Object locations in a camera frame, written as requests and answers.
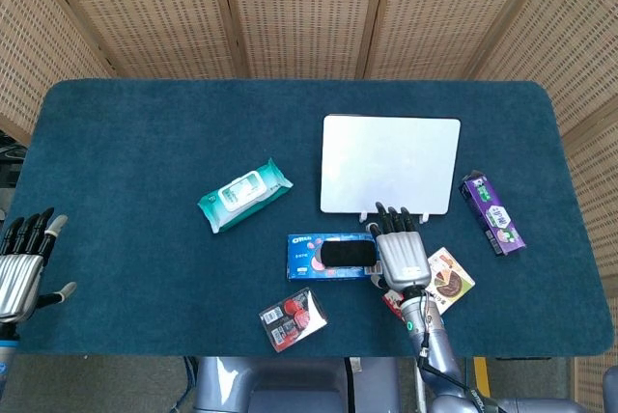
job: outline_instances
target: purple snack box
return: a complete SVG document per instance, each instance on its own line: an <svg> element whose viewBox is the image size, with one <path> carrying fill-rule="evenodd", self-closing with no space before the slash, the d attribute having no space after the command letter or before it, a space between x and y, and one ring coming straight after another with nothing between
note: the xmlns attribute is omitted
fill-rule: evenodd
<svg viewBox="0 0 618 413"><path fill-rule="evenodd" d="M473 171L463 179L460 192L476 215L496 255L506 256L525 247L515 222L484 174Z"/></svg>

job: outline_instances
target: woven wall panel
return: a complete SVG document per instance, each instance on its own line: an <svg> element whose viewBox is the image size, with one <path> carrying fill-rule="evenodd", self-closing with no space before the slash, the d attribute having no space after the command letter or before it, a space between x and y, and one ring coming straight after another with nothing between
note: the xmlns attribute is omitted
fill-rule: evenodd
<svg viewBox="0 0 618 413"><path fill-rule="evenodd" d="M255 77L353 78L369 0L238 0Z"/></svg>
<svg viewBox="0 0 618 413"><path fill-rule="evenodd" d="M528 0L479 78L530 79L562 133L618 94L616 0Z"/></svg>
<svg viewBox="0 0 618 413"><path fill-rule="evenodd" d="M28 137L51 85L108 73L56 0L0 6L0 115Z"/></svg>
<svg viewBox="0 0 618 413"><path fill-rule="evenodd" d="M570 154L569 165L599 273L618 274L618 124Z"/></svg>
<svg viewBox="0 0 618 413"><path fill-rule="evenodd" d="M76 2L126 75L234 75L216 0Z"/></svg>
<svg viewBox="0 0 618 413"><path fill-rule="evenodd" d="M614 320L614 333L618 335L618 297L607 299ZM590 413L604 413L603 375L618 365L618 343L598 357L576 358L576 400Z"/></svg>
<svg viewBox="0 0 618 413"><path fill-rule="evenodd" d="M506 0L381 0L369 78L458 78Z"/></svg>

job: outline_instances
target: oreo box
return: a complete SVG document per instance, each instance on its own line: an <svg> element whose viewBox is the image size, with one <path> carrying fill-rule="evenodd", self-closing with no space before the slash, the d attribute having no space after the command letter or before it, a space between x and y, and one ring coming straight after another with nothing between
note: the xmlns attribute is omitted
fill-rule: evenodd
<svg viewBox="0 0 618 413"><path fill-rule="evenodd" d="M368 233L288 234L288 280L360 280L381 275L380 261L374 266L324 266L320 250L325 241L360 241Z"/></svg>
<svg viewBox="0 0 618 413"><path fill-rule="evenodd" d="M460 192L476 215L496 255L506 256L525 247L515 222L483 173L473 171L463 178Z"/></svg>

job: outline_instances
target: teal wipes package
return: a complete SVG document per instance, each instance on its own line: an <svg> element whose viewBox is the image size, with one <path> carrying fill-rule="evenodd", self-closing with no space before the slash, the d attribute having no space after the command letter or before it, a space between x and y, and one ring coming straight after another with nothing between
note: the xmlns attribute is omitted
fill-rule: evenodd
<svg viewBox="0 0 618 413"><path fill-rule="evenodd" d="M210 192L200 199L198 206L211 222L212 232L224 232L287 193L292 186L269 159L259 169Z"/></svg>

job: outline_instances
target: snack package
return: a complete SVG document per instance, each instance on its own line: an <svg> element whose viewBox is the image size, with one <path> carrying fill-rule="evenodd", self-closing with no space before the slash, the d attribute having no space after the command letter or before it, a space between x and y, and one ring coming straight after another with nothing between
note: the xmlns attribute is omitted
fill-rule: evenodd
<svg viewBox="0 0 618 413"><path fill-rule="evenodd" d="M288 280L359 280L382 274L380 261L374 266L324 266L320 250L325 241L335 240L373 241L374 238L369 233L288 234Z"/></svg>
<svg viewBox="0 0 618 413"><path fill-rule="evenodd" d="M212 232L224 232L287 193L292 186L269 159L259 169L210 192L200 199L198 206L211 222Z"/></svg>
<svg viewBox="0 0 618 413"><path fill-rule="evenodd" d="M309 288L301 289L260 312L260 320L277 352L296 344L327 324L326 314Z"/></svg>
<svg viewBox="0 0 618 413"><path fill-rule="evenodd" d="M525 247L515 222L483 173L472 171L463 179L460 192L497 256L506 256Z"/></svg>
<svg viewBox="0 0 618 413"><path fill-rule="evenodd" d="M435 252L428 261L432 270L432 281L427 286L427 292L434 297L437 310L442 315L472 289L474 280L445 247ZM390 289L382 300L397 317L402 318L400 306L404 297L399 292Z"/></svg>

